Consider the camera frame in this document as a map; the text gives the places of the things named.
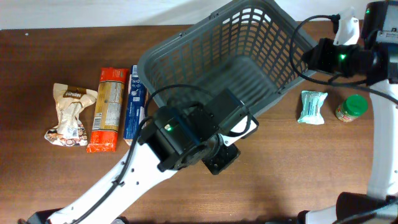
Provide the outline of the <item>grey plastic basket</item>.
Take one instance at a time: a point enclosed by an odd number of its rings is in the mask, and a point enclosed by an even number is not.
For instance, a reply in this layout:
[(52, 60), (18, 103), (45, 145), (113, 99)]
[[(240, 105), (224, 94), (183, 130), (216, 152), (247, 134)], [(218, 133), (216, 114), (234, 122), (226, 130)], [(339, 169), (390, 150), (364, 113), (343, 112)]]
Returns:
[(148, 50), (138, 76), (158, 106), (207, 103), (229, 89), (254, 116), (313, 72), (302, 54), (313, 40), (274, 1), (231, 1)]

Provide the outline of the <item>blue cardboard box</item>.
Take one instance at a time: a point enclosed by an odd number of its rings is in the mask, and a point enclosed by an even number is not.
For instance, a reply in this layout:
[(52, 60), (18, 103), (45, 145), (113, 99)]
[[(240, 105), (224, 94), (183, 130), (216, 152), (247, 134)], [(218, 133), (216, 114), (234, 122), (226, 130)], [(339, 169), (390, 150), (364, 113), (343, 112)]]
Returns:
[(147, 90), (139, 79), (137, 65), (133, 65), (131, 67), (131, 74), (128, 82), (128, 96), (123, 136), (123, 139), (128, 146), (131, 146), (134, 135), (139, 130), (139, 123), (144, 119), (146, 96)]

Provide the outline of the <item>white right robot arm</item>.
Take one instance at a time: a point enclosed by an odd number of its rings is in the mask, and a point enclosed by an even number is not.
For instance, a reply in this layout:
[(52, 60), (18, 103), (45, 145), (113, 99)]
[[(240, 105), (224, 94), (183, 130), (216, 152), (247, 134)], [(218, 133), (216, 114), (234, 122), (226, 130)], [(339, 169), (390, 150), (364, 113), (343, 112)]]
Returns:
[(328, 86), (369, 93), (373, 166), (366, 194), (343, 192), (332, 207), (300, 212), (297, 223), (397, 223), (397, 1), (367, 4), (362, 25), (350, 9), (327, 18), (335, 38), (320, 39), (302, 60), (331, 75)]

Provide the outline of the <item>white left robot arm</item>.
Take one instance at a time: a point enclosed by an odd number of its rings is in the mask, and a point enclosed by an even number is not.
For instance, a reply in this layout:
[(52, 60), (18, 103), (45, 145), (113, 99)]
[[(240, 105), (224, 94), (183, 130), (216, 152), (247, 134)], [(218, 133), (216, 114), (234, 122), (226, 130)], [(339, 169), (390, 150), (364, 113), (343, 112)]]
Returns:
[(235, 142), (258, 121), (228, 89), (209, 102), (160, 107), (142, 120), (128, 152), (80, 198), (64, 208), (35, 212), (26, 223), (125, 223), (121, 214), (178, 171), (202, 162), (218, 175), (240, 155)]

